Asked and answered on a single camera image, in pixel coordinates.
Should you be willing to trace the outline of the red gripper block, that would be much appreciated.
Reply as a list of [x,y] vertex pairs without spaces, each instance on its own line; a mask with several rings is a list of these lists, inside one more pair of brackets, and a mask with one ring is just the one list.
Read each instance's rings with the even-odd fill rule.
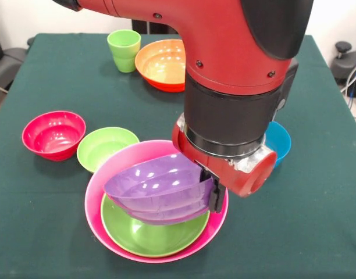
[[210,212],[222,211],[226,188],[245,198],[258,191],[272,173],[277,155],[266,145],[262,144],[253,154],[242,159],[216,158],[203,153],[189,142],[183,132],[183,124],[183,120],[178,120],[173,126],[173,145],[189,160],[202,167],[200,182],[213,179],[208,205]]

